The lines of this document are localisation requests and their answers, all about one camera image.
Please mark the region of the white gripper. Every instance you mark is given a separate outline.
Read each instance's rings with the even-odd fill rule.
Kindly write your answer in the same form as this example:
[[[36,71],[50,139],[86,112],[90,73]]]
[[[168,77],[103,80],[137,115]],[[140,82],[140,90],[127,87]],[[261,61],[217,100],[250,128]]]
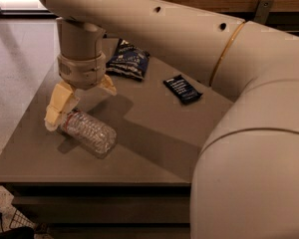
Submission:
[[[101,52],[90,60],[73,60],[58,56],[59,75],[65,81],[59,82],[53,90],[44,118],[48,131],[54,131],[67,114],[78,104],[76,89],[88,90],[97,86],[115,96],[117,89],[110,76],[105,75],[106,56]]]

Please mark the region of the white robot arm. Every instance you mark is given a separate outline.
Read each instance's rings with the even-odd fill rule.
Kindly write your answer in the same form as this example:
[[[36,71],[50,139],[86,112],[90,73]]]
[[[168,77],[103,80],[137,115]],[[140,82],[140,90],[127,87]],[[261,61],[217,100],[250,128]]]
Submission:
[[[299,239],[299,38],[161,0],[40,0],[230,99],[198,158],[192,239]]]

